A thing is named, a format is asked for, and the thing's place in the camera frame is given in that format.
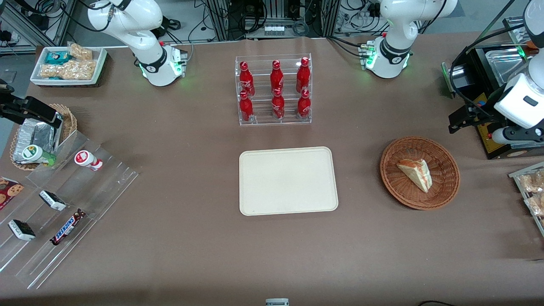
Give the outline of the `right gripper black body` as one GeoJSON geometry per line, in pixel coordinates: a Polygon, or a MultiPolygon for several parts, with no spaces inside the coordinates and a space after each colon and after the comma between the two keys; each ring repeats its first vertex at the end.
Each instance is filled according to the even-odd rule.
{"type": "Polygon", "coordinates": [[[1,99],[0,117],[16,124],[23,124],[26,119],[25,111],[22,109],[26,99],[1,99]]]}

